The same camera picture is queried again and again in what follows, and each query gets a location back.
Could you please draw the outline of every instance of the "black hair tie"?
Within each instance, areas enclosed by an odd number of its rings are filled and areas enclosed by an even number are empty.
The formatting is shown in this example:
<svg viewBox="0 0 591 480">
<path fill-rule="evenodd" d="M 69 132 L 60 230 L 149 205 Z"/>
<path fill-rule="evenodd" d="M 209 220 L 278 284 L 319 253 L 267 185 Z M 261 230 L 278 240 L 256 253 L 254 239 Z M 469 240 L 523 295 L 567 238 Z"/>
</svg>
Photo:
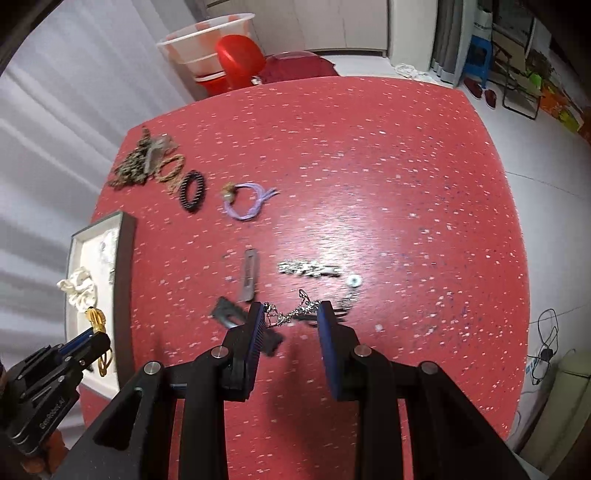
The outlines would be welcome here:
<svg viewBox="0 0 591 480">
<path fill-rule="evenodd" d="M 189 202 L 187 199 L 187 191 L 189 190 L 189 184 L 195 181 L 197 183 L 197 191 L 195 192 L 195 197 L 193 200 Z M 205 179 L 203 175 L 199 173 L 197 170 L 191 170 L 189 173 L 185 175 L 183 182 L 180 186 L 180 195 L 179 199 L 181 201 L 181 206 L 188 212 L 193 213 L 195 210 L 199 208 L 203 197 L 205 196 Z"/>
</svg>

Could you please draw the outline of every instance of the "red shoe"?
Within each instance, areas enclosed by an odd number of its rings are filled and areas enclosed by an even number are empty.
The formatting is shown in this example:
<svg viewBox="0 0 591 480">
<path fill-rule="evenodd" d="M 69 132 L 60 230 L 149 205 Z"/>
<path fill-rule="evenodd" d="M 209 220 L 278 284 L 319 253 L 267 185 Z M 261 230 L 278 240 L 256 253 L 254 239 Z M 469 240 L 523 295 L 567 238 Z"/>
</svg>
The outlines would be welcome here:
<svg viewBox="0 0 591 480">
<path fill-rule="evenodd" d="M 493 110 L 496 108 L 496 93 L 494 91 L 487 90 L 484 92 L 484 100 L 486 100 L 486 104 Z"/>
<path fill-rule="evenodd" d="M 472 80 L 471 78 L 465 77 L 464 85 L 466 85 L 466 88 L 474 96 L 475 99 L 480 100 L 482 98 L 482 87 L 478 85 L 478 82 L 476 80 Z"/>
</svg>

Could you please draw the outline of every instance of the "red table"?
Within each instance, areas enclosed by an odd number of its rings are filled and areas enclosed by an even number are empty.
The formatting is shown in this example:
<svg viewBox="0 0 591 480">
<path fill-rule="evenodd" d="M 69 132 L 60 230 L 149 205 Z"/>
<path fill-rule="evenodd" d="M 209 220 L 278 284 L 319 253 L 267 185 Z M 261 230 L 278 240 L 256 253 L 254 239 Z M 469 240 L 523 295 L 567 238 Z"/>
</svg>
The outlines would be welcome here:
<svg viewBox="0 0 591 480">
<path fill-rule="evenodd" d="M 101 193 L 95 220 L 118 209 L 138 218 L 137 368 L 187 362 L 221 343 L 224 328 L 208 314 L 220 295 L 236 299 L 243 252 L 254 247 L 258 299 L 283 311 L 300 287 L 337 299 L 345 283 L 279 275 L 278 261 L 315 258 L 360 274 L 347 325 L 361 342 L 399 362 L 439 363 L 508 434 L 527 344 L 527 265 L 502 164 L 464 94 L 406 80 L 309 79 L 220 95 L 146 126 L 174 137 L 207 194 L 190 215 L 154 180 Z M 115 164 L 140 135 L 129 132 Z M 229 181 L 281 194 L 241 223 L 222 209 Z M 247 192 L 237 210 L 252 203 Z M 352 478 L 356 407 L 330 398 L 315 330 L 281 333 L 250 400 L 226 405 L 230 478 Z M 82 404 L 88 423 L 105 402 L 85 391 Z"/>
</svg>

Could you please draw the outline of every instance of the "tray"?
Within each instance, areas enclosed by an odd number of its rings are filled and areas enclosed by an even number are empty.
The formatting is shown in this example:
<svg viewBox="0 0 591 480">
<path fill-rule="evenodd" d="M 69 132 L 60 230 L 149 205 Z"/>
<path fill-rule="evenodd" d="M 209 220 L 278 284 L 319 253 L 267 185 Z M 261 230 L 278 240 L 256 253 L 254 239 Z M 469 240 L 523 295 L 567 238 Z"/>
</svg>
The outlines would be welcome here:
<svg viewBox="0 0 591 480">
<path fill-rule="evenodd" d="M 96 284 L 97 303 L 106 317 L 106 331 L 111 339 L 113 361 L 105 377 L 99 375 L 96 362 L 92 371 L 84 370 L 82 384 L 106 397 L 113 398 L 135 373 L 131 343 L 129 305 L 131 298 L 131 260 L 134 251 L 136 219 L 125 212 L 115 212 L 72 235 L 67 276 L 86 267 Z M 115 273 L 109 283 L 109 268 L 100 261 L 99 245 L 108 230 L 115 234 Z M 66 302 L 66 341 L 90 328 L 84 313 Z"/>
</svg>

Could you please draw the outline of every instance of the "purple bracelet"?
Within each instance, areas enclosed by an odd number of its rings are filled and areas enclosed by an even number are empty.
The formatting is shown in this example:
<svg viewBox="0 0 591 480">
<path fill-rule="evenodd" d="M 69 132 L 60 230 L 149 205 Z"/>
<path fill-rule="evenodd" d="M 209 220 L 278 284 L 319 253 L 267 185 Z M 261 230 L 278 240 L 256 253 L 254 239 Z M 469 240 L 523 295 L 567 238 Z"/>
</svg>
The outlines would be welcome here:
<svg viewBox="0 0 591 480">
<path fill-rule="evenodd" d="M 259 214 L 259 212 L 261 211 L 262 203 L 265 200 L 268 200 L 271 197 L 273 197 L 273 195 L 277 195 L 279 193 L 276 189 L 267 190 L 265 192 L 265 189 L 263 187 L 261 187 L 258 183 L 240 183 L 238 185 L 235 185 L 234 188 L 235 189 L 248 188 L 248 189 L 253 189 L 256 192 L 255 204 L 252 207 L 250 207 L 248 209 L 247 213 L 243 216 L 238 215 L 234 211 L 234 209 L 232 208 L 232 202 L 224 200 L 223 208 L 226 211 L 226 213 L 229 216 L 231 216 L 232 218 L 235 218 L 236 220 L 241 220 L 241 221 L 251 220 L 254 217 L 256 217 Z"/>
</svg>

